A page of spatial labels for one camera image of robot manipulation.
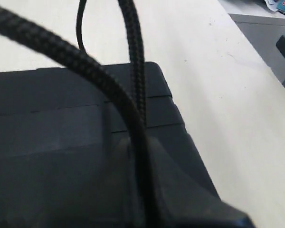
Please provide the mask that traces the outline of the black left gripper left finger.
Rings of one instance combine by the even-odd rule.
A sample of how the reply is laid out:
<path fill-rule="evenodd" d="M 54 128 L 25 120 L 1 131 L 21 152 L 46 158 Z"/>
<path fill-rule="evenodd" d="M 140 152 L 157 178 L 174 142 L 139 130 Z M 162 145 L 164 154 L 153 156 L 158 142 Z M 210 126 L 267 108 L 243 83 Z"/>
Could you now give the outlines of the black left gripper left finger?
<path fill-rule="evenodd" d="M 122 138 L 80 194 L 82 228 L 141 228 L 139 197 L 129 138 Z"/>

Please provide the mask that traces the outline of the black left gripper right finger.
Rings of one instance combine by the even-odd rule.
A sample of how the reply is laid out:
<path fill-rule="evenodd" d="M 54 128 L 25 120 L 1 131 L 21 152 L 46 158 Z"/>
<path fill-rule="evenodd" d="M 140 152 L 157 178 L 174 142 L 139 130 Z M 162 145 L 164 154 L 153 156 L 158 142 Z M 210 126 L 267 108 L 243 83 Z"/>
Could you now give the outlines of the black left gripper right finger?
<path fill-rule="evenodd" d="M 161 228 L 252 228 L 244 212 L 201 187 L 173 161 L 159 140 L 149 138 Z"/>

